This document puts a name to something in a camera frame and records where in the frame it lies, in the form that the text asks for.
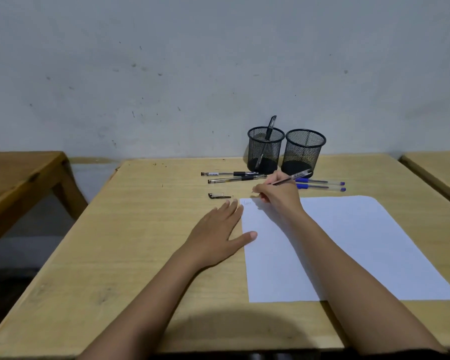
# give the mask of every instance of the left hand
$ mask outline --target left hand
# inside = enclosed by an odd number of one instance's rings
[[[196,260],[199,269],[218,264],[256,239],[255,231],[228,239],[242,217],[243,206],[237,206],[238,201],[234,199],[232,203],[227,200],[222,207],[213,208],[198,221],[180,248]]]

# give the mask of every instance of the wooden table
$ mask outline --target wooden table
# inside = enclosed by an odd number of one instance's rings
[[[450,200],[450,151],[407,152],[400,161]]]
[[[0,324],[0,359],[84,350],[221,203],[207,193],[250,197],[256,181],[207,185],[200,172],[217,169],[246,167],[241,158],[124,162]],[[315,177],[378,199],[450,283],[450,202],[442,195],[384,154],[321,156]],[[239,224],[232,236],[240,233]],[[406,305],[450,347],[450,301]],[[249,303],[242,249],[198,275],[159,351],[336,349],[337,329],[325,303]]]
[[[63,152],[0,152],[0,237],[50,190],[74,219],[87,207]]]

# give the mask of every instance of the desk leg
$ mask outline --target desk leg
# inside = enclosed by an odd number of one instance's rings
[[[52,192],[65,207],[68,214],[77,220],[87,208],[88,203],[77,187],[71,169],[67,165],[62,165],[58,169],[61,170],[61,178],[52,187]]]

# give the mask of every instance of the forearm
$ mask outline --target forearm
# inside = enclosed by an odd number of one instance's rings
[[[87,347],[79,360],[144,359],[154,349],[197,273],[191,255],[176,251],[120,315]]]
[[[406,349],[445,351],[427,328],[379,281],[346,254],[306,213],[287,220],[321,289],[361,354]]]

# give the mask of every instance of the blue pen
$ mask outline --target blue pen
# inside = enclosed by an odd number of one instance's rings
[[[311,184],[300,184],[298,183],[296,187],[299,190],[324,190],[324,191],[337,191],[337,192],[345,192],[347,188],[345,187],[334,187],[334,186],[312,186]]]
[[[328,184],[333,186],[345,186],[345,182],[339,182],[337,180],[317,180],[312,178],[297,178],[295,182],[300,183],[319,183],[319,184]]]

